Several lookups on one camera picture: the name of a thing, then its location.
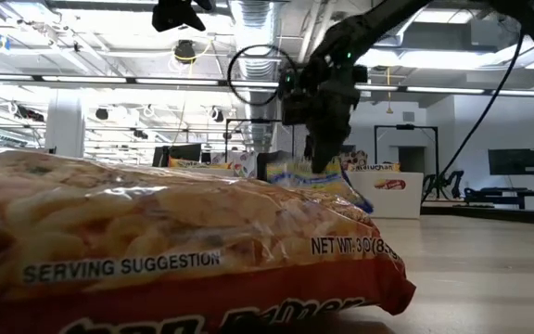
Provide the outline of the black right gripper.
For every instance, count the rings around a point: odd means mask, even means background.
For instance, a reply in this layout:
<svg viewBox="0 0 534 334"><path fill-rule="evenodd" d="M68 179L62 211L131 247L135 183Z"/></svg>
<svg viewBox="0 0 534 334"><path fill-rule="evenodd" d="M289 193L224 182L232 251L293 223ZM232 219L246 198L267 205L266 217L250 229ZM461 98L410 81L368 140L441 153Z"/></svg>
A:
<svg viewBox="0 0 534 334"><path fill-rule="evenodd" d="M311 133L305 136L303 157L311 158L313 173L321 173L349 136L350 113L361 98L355 85L368 80L368 70L317 59L298 64L294 75L294 124Z"/></svg>

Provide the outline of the large silver ventilation duct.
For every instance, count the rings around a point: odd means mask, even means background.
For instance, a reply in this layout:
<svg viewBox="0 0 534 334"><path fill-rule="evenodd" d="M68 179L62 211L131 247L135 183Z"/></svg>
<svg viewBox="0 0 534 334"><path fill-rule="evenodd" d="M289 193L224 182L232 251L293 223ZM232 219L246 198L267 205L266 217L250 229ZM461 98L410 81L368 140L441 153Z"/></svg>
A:
<svg viewBox="0 0 534 334"><path fill-rule="evenodd" d="M326 33L326 53L336 70L352 70L355 83L366 83L369 70L380 67L360 62L376 44L400 40L404 30L432 0L381 0L371 9L346 17Z"/></svg>

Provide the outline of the white building column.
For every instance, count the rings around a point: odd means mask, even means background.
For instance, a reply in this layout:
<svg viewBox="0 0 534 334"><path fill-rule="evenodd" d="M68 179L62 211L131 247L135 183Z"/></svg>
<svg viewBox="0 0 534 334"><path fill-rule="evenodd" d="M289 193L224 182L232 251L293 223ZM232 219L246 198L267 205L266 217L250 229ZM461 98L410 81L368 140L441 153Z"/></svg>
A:
<svg viewBox="0 0 534 334"><path fill-rule="evenodd" d="M81 158L84 150L85 116L76 90L56 89L48 103L45 147L56 155Z"/></svg>

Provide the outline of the black wall-side TV screen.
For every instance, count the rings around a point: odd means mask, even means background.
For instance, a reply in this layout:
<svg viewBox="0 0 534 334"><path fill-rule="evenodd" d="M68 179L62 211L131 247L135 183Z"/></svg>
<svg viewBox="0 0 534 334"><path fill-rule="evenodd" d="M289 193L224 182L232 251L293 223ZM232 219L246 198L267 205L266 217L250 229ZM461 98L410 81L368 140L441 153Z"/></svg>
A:
<svg viewBox="0 0 534 334"><path fill-rule="evenodd" d="M534 174L534 149L489 149L488 158L491 175Z"/></svg>

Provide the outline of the black aluminium table rail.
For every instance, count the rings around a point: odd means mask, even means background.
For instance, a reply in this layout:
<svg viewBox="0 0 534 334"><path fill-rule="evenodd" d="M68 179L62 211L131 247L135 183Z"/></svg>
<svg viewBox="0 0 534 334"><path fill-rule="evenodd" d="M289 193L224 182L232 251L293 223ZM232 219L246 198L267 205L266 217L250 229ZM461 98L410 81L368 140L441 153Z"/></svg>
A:
<svg viewBox="0 0 534 334"><path fill-rule="evenodd" d="M494 209L486 207L456 206L435 207L422 206L421 215L460 216L477 219L507 221L534 225L534 211Z"/></svg>

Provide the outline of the white printed plastic bag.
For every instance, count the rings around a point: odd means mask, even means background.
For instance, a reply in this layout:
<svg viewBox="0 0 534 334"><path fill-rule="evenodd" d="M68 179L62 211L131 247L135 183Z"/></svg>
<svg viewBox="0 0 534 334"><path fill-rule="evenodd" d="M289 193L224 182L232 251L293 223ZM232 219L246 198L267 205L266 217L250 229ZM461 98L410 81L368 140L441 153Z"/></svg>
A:
<svg viewBox="0 0 534 334"><path fill-rule="evenodd" d="M254 151L211 152L210 163L225 165L233 170L236 176L257 177L257 154Z"/></svg>

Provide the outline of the long ceiling light strip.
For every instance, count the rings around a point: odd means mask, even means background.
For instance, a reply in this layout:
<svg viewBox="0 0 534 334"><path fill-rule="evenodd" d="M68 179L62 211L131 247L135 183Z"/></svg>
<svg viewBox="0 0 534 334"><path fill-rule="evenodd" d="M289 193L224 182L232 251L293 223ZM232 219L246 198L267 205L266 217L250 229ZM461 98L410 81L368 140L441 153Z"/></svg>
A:
<svg viewBox="0 0 534 334"><path fill-rule="evenodd" d="M47 87L102 87L131 89L168 89L183 86L185 88L229 88L228 82L217 79L185 79L185 78L138 78L138 77L99 77L69 75L29 75L0 73L0 84L26 84ZM438 94L462 96L490 96L494 90L484 88L456 88L409 85L380 85L357 83L356 88L364 92L385 92L405 94Z"/></svg>

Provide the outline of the brown patterned cushion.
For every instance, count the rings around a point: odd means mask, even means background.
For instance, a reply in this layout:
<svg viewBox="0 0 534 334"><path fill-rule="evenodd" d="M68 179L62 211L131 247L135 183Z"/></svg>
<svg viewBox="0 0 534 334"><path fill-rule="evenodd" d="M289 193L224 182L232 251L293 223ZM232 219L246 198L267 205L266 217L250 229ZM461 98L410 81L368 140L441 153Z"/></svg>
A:
<svg viewBox="0 0 534 334"><path fill-rule="evenodd" d="M351 164L365 164L368 159L368 155L363 150L354 150L351 152L342 152L339 154L339 158L342 162Z"/></svg>

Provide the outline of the orange chicken ramen pack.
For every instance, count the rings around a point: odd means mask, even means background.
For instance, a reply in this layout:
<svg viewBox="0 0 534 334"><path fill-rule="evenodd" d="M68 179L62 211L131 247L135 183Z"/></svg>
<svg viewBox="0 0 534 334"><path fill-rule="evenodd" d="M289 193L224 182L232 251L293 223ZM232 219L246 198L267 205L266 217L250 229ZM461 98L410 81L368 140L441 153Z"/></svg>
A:
<svg viewBox="0 0 534 334"><path fill-rule="evenodd" d="M218 170L230 170L230 163L210 163L202 161L190 161L183 159L168 159L169 168L184 168L184 169L218 169Z"/></svg>

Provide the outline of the black round ceiling device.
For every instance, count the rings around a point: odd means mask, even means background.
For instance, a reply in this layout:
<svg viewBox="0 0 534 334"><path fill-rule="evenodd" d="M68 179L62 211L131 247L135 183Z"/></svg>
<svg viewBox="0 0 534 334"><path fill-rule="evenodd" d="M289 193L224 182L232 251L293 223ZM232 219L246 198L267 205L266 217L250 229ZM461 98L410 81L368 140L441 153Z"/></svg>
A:
<svg viewBox="0 0 534 334"><path fill-rule="evenodd" d="M192 40L179 40L173 49L173 57L182 64L194 63L197 59L194 42Z"/></svg>

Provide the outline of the black computer monitor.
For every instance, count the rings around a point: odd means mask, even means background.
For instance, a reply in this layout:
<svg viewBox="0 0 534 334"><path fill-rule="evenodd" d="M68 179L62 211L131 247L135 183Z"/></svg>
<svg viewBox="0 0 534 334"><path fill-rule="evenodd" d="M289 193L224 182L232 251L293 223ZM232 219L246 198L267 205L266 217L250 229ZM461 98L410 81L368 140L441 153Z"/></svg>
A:
<svg viewBox="0 0 534 334"><path fill-rule="evenodd" d="M152 159L153 167L168 167L171 160L200 161L201 145L155 147Z"/></svg>

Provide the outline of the red-orange chicken ramen pack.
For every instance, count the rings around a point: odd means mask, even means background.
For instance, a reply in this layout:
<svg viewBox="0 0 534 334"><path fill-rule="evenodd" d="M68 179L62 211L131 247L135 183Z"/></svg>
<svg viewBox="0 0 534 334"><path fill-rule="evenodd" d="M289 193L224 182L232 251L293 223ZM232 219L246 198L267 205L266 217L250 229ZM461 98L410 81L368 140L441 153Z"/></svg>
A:
<svg viewBox="0 0 534 334"><path fill-rule="evenodd" d="M0 147L0 334L219 334L415 287L340 198Z"/></svg>

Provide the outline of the white plastic bin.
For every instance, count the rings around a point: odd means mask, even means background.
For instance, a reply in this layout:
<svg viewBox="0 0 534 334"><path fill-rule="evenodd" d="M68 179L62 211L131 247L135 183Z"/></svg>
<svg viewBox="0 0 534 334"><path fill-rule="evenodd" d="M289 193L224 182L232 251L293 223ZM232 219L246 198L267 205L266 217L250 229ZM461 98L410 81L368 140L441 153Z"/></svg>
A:
<svg viewBox="0 0 534 334"><path fill-rule="evenodd" d="M196 173L203 175L211 175L216 177L236 177L236 174L231 169L211 169L211 168L171 168L172 171L178 173Z"/></svg>
<svg viewBox="0 0 534 334"><path fill-rule="evenodd" d="M423 191L422 173L347 172L351 185L368 199L376 218L418 219ZM376 189L379 179L401 179L406 183L403 190Z"/></svg>

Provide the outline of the black TV stand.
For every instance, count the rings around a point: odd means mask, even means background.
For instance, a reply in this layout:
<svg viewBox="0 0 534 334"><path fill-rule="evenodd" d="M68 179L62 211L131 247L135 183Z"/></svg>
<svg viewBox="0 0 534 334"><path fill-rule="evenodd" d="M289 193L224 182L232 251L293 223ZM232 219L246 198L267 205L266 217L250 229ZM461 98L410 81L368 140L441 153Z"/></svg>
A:
<svg viewBox="0 0 534 334"><path fill-rule="evenodd" d="M526 187L484 187L478 190L467 187L464 202L515 205L519 210L526 208L526 198L534 198L534 190Z"/></svg>

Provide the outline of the blue soy sauce ramen pack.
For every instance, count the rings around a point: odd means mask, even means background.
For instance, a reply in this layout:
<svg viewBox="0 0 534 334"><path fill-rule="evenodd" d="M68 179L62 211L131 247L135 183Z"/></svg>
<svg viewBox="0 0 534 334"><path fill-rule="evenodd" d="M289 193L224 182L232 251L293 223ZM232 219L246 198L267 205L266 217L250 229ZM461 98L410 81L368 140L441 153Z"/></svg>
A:
<svg viewBox="0 0 534 334"><path fill-rule="evenodd" d="M266 181L289 188L326 192L347 200L366 213L374 211L372 203L351 185L339 158L333 158L322 173L314 173L312 163L304 159L289 158L267 163Z"/></svg>

